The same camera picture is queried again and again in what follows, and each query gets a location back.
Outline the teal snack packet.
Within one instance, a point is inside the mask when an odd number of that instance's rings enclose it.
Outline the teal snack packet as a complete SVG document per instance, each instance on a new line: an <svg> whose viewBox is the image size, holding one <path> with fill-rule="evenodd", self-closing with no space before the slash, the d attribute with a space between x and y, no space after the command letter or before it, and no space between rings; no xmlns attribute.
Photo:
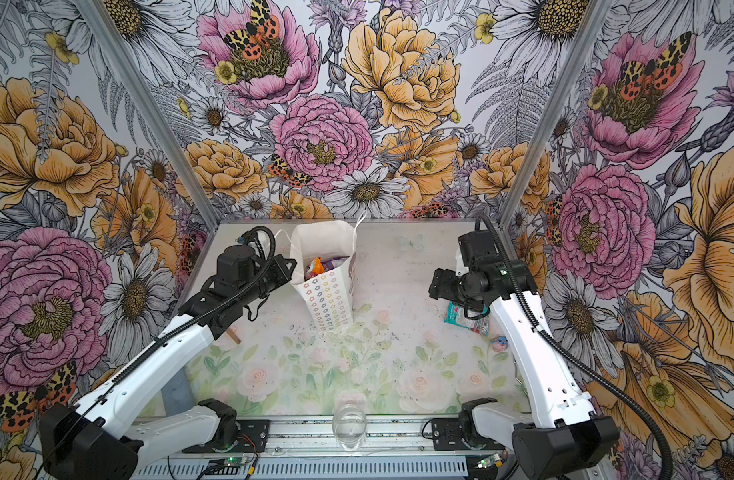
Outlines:
<svg viewBox="0 0 734 480"><path fill-rule="evenodd" d="M485 337L490 333L490 320L488 315L476 312L467 313L463 307L459 307L452 302L448 304L444 323L464 328Z"/></svg>

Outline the red Fox's candy packet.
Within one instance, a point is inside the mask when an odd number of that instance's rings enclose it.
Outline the red Fox's candy packet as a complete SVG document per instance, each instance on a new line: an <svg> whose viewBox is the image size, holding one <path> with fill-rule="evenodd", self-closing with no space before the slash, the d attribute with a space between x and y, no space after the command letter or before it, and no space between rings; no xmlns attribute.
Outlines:
<svg viewBox="0 0 734 480"><path fill-rule="evenodd" d="M309 264L309 266L307 268L307 271L306 271L306 274L305 274L305 279L306 280L309 280L309 279L315 278L315 277L317 277L317 276L325 273L326 271L327 271L327 269L325 267L325 264L324 264L322 258L321 257L316 257Z"/></svg>

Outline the white paper bag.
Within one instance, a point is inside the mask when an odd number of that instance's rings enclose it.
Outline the white paper bag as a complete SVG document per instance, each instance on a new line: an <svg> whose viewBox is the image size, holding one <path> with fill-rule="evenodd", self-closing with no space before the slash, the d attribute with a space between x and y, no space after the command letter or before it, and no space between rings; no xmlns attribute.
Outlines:
<svg viewBox="0 0 734 480"><path fill-rule="evenodd" d="M330 220L295 227L290 238L290 257L297 261L291 284L303 299L312 319L312 328L328 332L353 321L353 291L357 258L358 228L366 219L361 215L355 223ZM341 267L306 280L311 261L349 257Z"/></svg>

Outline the purple snack packet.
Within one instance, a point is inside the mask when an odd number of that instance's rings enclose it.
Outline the purple snack packet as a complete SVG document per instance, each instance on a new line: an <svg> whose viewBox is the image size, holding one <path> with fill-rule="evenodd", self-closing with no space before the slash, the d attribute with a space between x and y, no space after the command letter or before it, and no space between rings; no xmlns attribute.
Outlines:
<svg viewBox="0 0 734 480"><path fill-rule="evenodd" d="M341 266L343 266L347 261L349 260L349 257L335 257L326 261L322 262L322 266L325 268L326 271L331 271L334 269L337 269Z"/></svg>

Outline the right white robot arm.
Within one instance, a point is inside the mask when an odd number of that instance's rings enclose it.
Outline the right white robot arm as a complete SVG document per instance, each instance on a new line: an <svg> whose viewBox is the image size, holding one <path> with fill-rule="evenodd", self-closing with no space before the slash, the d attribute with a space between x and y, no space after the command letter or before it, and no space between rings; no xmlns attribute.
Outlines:
<svg viewBox="0 0 734 480"><path fill-rule="evenodd" d="M497 239L487 230L460 236L457 268L436 270L429 295L501 328L530 409L514 413L492 397L467 401L459 414L462 441L472 449L500 446L529 479L612 479L606 457L620 431L595 411L590 394L551 345L529 267L504 256Z"/></svg>

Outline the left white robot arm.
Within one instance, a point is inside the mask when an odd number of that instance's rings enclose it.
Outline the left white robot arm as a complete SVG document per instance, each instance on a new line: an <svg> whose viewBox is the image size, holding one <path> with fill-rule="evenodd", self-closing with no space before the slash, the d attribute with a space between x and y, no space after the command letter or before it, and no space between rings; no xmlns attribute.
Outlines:
<svg viewBox="0 0 734 480"><path fill-rule="evenodd" d="M140 468L192 447L229 450L240 437L237 413L208 399L180 414L135 423L148 402L208 349L251 305L288 284L297 262L273 246L239 244L152 343L74 405L42 416L42 471L56 479L129 479Z"/></svg>

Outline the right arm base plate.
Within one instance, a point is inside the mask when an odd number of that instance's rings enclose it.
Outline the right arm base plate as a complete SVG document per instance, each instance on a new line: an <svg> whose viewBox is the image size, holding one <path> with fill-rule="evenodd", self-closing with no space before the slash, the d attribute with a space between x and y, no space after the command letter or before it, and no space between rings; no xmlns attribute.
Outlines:
<svg viewBox="0 0 734 480"><path fill-rule="evenodd" d="M435 451L495 451L504 450L505 446L487 438L466 436L463 425L458 418L435 417L430 420L430 429L424 428L434 446Z"/></svg>

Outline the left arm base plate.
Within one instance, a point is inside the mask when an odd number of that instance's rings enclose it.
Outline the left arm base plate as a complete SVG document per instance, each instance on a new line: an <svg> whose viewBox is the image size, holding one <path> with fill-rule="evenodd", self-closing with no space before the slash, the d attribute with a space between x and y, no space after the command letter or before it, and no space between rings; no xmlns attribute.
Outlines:
<svg viewBox="0 0 734 480"><path fill-rule="evenodd" d="M266 419L240 419L220 425L206 444L185 448L184 453L263 453L271 422Z"/></svg>

